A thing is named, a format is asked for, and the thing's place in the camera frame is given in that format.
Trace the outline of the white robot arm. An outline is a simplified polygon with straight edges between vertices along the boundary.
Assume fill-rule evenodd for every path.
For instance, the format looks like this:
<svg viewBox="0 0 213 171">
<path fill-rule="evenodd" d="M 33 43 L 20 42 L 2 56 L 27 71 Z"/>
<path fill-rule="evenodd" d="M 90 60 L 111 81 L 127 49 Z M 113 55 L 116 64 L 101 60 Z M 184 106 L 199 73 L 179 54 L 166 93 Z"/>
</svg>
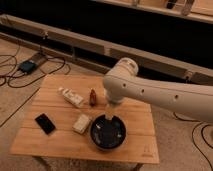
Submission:
<svg viewBox="0 0 213 171">
<path fill-rule="evenodd" d="M 106 99 L 121 104 L 131 98 L 213 123 L 213 86 L 144 79 L 137 76 L 138 64 L 121 58 L 103 77 Z"/>
</svg>

